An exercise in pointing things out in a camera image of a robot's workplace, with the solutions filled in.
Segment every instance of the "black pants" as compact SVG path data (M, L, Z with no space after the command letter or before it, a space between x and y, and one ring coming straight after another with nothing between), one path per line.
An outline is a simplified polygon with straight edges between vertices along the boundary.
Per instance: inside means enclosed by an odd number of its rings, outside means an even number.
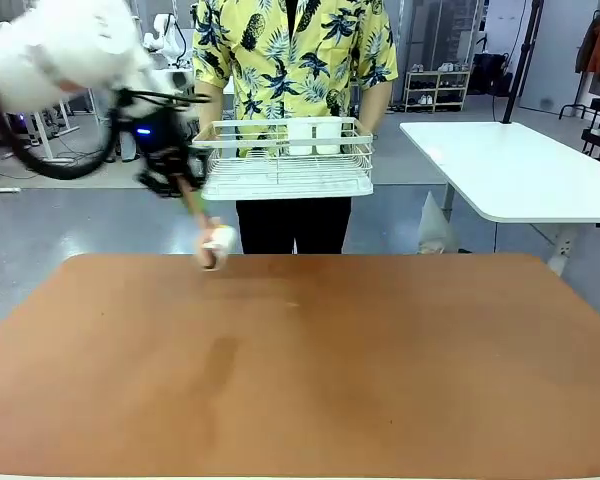
M342 253L351 198L236 202L246 254Z

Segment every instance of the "brown table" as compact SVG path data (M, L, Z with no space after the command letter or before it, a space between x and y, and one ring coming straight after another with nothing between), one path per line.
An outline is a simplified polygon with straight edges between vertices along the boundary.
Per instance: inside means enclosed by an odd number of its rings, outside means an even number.
M600 475L600 317L522 255L77 257L0 324L0 473Z

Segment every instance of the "shoe rack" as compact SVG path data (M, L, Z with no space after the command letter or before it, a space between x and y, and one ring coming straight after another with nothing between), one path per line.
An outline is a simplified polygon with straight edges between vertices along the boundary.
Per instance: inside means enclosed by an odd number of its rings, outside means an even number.
M405 111L431 111L446 110L448 107L454 107L456 111L462 111L464 101L467 98L467 90L469 88L470 71L454 71L454 72L408 72L407 81L405 82L406 104ZM412 88L417 83L429 84L426 88ZM453 96L456 101L448 101L447 98ZM417 101L422 95L431 95L433 103L431 105L421 105ZM409 105L409 98L415 98L416 104Z

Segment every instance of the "door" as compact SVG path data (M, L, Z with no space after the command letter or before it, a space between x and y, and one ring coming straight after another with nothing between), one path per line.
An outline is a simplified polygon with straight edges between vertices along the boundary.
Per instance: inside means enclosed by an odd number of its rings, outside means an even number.
M576 56L596 8L598 0L545 0L521 107L560 113L573 103L580 84Z

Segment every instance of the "wire basket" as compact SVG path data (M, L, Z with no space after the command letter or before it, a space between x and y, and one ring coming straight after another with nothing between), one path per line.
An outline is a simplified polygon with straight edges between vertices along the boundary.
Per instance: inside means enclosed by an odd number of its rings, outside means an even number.
M319 123L320 118L310 119ZM212 149L203 197L270 200L353 197L373 193L373 135L357 119L342 118L338 138L290 140L287 120L213 122L193 147ZM339 145L340 153L291 155L289 147Z

